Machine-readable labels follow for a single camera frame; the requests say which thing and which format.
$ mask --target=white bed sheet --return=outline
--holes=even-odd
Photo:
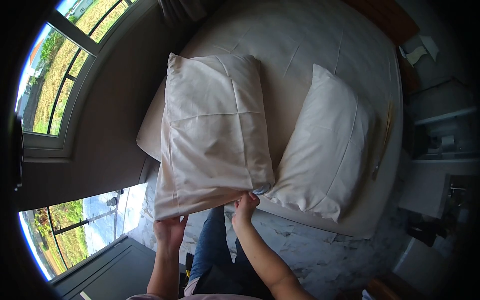
[[[403,105],[394,44],[340,0],[231,0],[206,22],[181,55],[191,58],[225,53],[251,54],[262,62],[260,77],[274,170],[310,88],[314,63],[371,101],[378,130],[368,174],[357,199],[338,224],[291,211],[265,198],[259,206],[308,226],[370,238],[396,177],[402,140]],[[160,149],[164,90],[163,82],[137,137],[138,145],[154,158]],[[388,101],[395,105],[395,123],[377,180],[372,181],[373,158],[381,151]]]

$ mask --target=grass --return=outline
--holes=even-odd
[[[76,26],[85,33],[89,33],[98,20],[117,2],[116,0],[95,0],[83,13],[83,15],[76,22]],[[99,42],[105,33],[112,27],[115,21],[123,14],[128,5],[121,2],[118,6],[108,14],[108,16],[102,21],[97,29],[92,33],[91,38]],[[38,101],[33,131],[38,133],[47,133],[48,121],[52,112],[53,103],[55,97],[61,85],[61,81],[75,56],[78,47],[69,40],[65,40],[61,45],[57,55],[53,58],[49,71],[45,74],[45,82],[43,84],[40,98]],[[80,72],[85,60],[88,57],[88,53],[81,51],[69,74],[76,77]],[[60,93],[57,106],[53,113],[52,125],[50,134],[58,135],[60,131],[61,120],[63,112],[67,104],[68,96],[73,86],[73,81],[67,80]]]

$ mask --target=tree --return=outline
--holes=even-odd
[[[53,61],[55,55],[59,51],[61,45],[65,41],[65,37],[59,32],[54,31],[49,37],[45,39],[40,51],[40,62],[37,65],[37,70],[45,67],[47,70],[50,68],[50,64]]]
[[[75,17],[74,15],[71,15],[70,17],[68,17],[68,20],[70,22],[72,22],[72,24],[75,24],[78,21],[78,17]]]

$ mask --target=jeans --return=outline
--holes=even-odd
[[[200,277],[214,264],[236,264],[253,270],[238,239],[235,241],[237,257],[235,258],[235,262],[232,262],[227,245],[227,230],[225,228],[225,215],[223,211],[224,207],[222,205],[212,208],[208,214],[200,237],[198,238],[195,255],[193,256],[190,280]]]

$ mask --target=marble floor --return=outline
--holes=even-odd
[[[126,234],[156,249],[152,232],[153,198],[158,166],[147,177],[145,198],[138,226]],[[358,288],[374,276],[391,271],[407,245],[407,212],[397,207],[401,180],[397,180],[388,204],[370,240],[355,239],[292,222],[256,210],[252,222],[265,242],[290,266],[302,285],[315,297],[333,299],[339,289]],[[232,258],[236,255],[236,235],[232,228],[232,205],[225,208],[227,243]],[[180,263],[185,254],[194,253],[208,211],[189,216],[180,248]]]

